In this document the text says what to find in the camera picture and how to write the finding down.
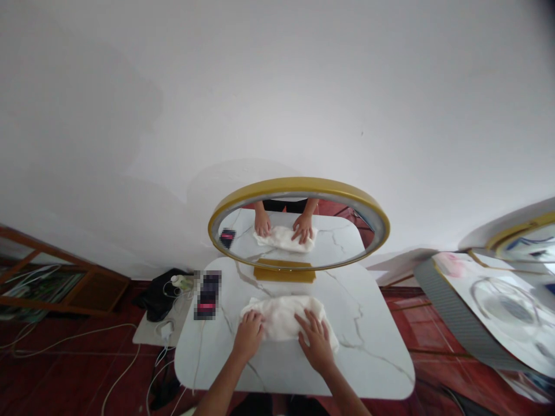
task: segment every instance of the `black bag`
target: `black bag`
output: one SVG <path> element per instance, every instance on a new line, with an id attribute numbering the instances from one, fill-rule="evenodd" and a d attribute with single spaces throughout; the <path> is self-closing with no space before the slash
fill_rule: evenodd
<path id="1" fill-rule="evenodd" d="M 148 321 L 160 322 L 172 309 L 176 297 L 175 287 L 168 282 L 176 274 L 191 275 L 191 273 L 185 273 L 179 269 L 171 269 L 155 278 L 145 291 L 131 301 L 135 306 L 146 309 L 146 319 Z"/>

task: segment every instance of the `hand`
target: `hand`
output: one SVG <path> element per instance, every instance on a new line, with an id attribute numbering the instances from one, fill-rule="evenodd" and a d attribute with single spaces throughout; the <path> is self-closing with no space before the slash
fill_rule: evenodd
<path id="1" fill-rule="evenodd" d="M 313 238 L 312 215 L 309 215 L 309 214 L 299 215 L 297 217 L 297 220 L 295 221 L 295 224 L 293 224 L 293 231 L 295 231 L 295 234 L 293 234 L 291 241 L 293 241 L 294 239 L 297 238 L 298 235 L 300 235 L 301 238 L 299 239 L 299 244 L 306 243 L 308 236 L 310 236 L 310 238 Z"/>
<path id="2" fill-rule="evenodd" d="M 254 230 L 256 234 L 261 237 L 267 237 L 270 235 L 270 228 L 272 228 L 272 224 L 266 211 L 257 211 L 254 216 Z"/>
<path id="3" fill-rule="evenodd" d="M 297 314 L 295 314 L 295 319 L 305 330 L 310 346 L 306 345 L 302 332 L 299 332 L 299 344 L 312 368 L 322 374 L 335 366 L 334 353 L 330 345 L 330 333 L 324 321 L 318 322 L 314 312 L 305 309 L 305 315 L 309 323 Z"/>
<path id="4" fill-rule="evenodd" d="M 252 310 L 243 316 L 243 321 L 239 324 L 231 355 L 244 361 L 245 364 L 258 351 L 264 334 L 262 322 L 264 322 L 262 314 Z"/>

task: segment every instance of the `gold base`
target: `gold base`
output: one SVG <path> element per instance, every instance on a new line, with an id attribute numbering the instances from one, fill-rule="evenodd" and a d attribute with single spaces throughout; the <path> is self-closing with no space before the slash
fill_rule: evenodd
<path id="1" fill-rule="evenodd" d="M 260 259 L 257 263 L 262 265 L 277 266 L 283 268 L 282 270 L 268 270 L 263 268 L 254 267 L 254 276 L 256 280 L 265 281 L 280 281 L 292 283 L 312 283 L 316 278 L 314 270 L 298 271 L 291 270 L 291 268 L 309 268 L 312 267 L 310 263 L 287 262 L 282 260 Z"/>

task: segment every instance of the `wooden shelf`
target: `wooden shelf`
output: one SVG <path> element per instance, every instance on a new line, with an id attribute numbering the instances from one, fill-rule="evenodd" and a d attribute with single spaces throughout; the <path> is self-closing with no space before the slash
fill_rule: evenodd
<path id="1" fill-rule="evenodd" d="M 130 283 L 130 279 L 126 276 L 89 263 L 10 228 L 0 227 L 0 237 L 32 249 L 28 255 L 19 261 L 5 258 L 0 260 L 0 265 L 4 267 L 11 266 L 10 269 L 0 274 L 0 285 L 20 272 L 30 272 L 44 267 L 44 264 L 32 263 L 41 253 L 71 263 L 69 265 L 60 265 L 56 272 L 84 273 L 84 276 L 75 286 L 56 303 L 0 295 L 0 304 L 102 317 L 111 315 L 114 307 Z"/>

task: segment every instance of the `person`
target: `person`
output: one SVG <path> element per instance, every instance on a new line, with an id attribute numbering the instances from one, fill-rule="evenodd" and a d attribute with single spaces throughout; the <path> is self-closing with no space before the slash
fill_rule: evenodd
<path id="1" fill-rule="evenodd" d="M 299 344 L 312 368 L 320 373 L 328 385 L 342 416 L 371 416 L 335 365 L 330 336 L 324 321 L 319 322 L 314 313 L 308 310 L 305 310 L 305 315 L 308 322 L 295 315 L 295 319 L 308 338 L 307 343 L 302 332 L 299 332 Z M 239 377 L 249 360 L 256 354 L 262 341 L 263 330 L 264 317 L 261 314 L 255 311 L 245 314 L 243 321 L 239 324 L 231 354 L 199 403 L 194 416 L 226 415 Z M 288 402 L 287 413 L 291 416 L 328 415 L 316 399 L 294 396 Z M 272 416 L 271 395 L 251 393 L 231 412 L 231 416 L 247 415 Z"/>
<path id="2" fill-rule="evenodd" d="M 312 233 L 312 214 L 318 206 L 318 201 L 319 199 L 315 198 L 280 198 L 255 202 L 254 230 L 261 237 L 269 236 L 272 224 L 266 211 L 282 212 L 285 208 L 288 213 L 300 214 L 293 224 L 295 234 L 293 234 L 291 241 L 300 235 L 299 244 L 304 244 L 309 236 L 310 238 L 314 237 Z"/>

